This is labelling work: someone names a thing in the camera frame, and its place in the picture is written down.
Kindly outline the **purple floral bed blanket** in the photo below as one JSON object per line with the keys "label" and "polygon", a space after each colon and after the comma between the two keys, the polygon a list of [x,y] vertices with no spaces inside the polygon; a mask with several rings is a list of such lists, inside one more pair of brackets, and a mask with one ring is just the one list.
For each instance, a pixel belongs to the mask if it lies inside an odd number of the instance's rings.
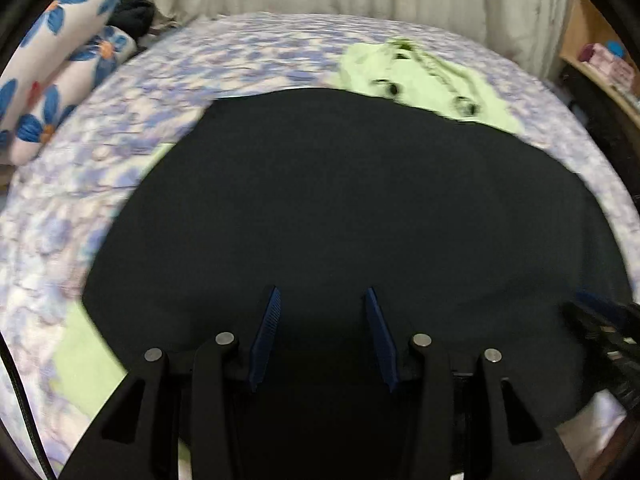
{"label": "purple floral bed blanket", "polygon": [[481,73],[518,118],[521,138],[588,184],[638,280],[639,216],[622,180],[573,114],[516,64],[426,25],[321,14],[202,18],[120,66],[11,182],[1,214],[1,331],[55,468],[98,409],[64,396],[55,352],[94,254],[140,179],[214,99],[328,84],[346,47],[390,38]]}

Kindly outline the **dark clothes pile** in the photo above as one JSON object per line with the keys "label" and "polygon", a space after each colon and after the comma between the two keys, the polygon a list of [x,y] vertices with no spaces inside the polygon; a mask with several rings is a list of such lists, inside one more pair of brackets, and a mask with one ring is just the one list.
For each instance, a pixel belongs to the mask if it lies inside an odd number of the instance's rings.
{"label": "dark clothes pile", "polygon": [[119,0],[107,24],[138,42],[149,32],[154,15],[155,6],[151,0]]}

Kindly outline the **pink items on shelf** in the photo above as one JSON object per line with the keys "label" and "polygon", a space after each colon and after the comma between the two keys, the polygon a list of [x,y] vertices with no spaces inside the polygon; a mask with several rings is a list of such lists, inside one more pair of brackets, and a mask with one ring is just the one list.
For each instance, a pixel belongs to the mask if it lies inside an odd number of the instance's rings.
{"label": "pink items on shelf", "polygon": [[605,44],[585,44],[578,52],[578,61],[589,65],[610,86],[628,92],[634,90],[634,66]]}

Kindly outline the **wooden shelf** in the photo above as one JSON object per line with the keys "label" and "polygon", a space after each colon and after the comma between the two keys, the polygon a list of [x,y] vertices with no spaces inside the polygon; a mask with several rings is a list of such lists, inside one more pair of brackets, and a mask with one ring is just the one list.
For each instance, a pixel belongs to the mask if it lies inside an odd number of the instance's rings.
{"label": "wooden shelf", "polygon": [[590,0],[572,0],[560,58],[614,101],[639,127],[639,69]]}

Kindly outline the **green and black hooded jacket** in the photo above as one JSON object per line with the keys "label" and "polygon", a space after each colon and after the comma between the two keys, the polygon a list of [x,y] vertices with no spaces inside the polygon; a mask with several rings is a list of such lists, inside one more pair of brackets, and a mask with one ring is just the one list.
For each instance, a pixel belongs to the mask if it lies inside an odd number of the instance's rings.
{"label": "green and black hooded jacket", "polygon": [[126,375],[185,356],[281,292],[229,479],[398,479],[361,321],[374,287],[465,364],[496,348],[558,432],[600,390],[560,305],[631,301],[576,174],[513,134],[394,98],[299,89],[213,102],[107,230],[81,301]]}

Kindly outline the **white blue flower folded quilt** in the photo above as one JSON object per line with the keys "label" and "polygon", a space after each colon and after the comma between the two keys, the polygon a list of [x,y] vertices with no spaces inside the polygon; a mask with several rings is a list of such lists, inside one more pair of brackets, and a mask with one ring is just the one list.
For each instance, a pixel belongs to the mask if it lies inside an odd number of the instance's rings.
{"label": "white blue flower folded quilt", "polygon": [[136,42],[108,20],[119,0],[53,0],[1,75],[1,162],[35,158]]}

